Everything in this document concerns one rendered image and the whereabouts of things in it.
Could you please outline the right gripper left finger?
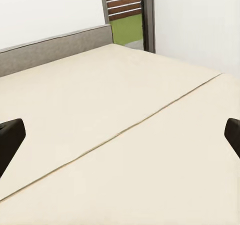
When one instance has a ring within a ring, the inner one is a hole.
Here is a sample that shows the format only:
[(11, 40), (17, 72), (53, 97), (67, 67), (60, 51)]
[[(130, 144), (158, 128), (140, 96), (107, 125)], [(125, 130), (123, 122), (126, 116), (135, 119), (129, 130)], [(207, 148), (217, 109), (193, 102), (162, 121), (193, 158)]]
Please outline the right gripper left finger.
[(26, 137), (21, 118), (0, 124), (0, 178)]

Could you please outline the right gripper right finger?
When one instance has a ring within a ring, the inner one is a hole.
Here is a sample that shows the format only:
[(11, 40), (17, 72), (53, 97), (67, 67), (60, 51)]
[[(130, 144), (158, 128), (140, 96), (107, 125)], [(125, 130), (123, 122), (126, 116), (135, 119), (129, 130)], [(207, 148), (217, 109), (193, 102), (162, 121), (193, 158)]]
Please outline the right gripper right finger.
[(240, 120), (228, 118), (224, 136), (240, 158)]

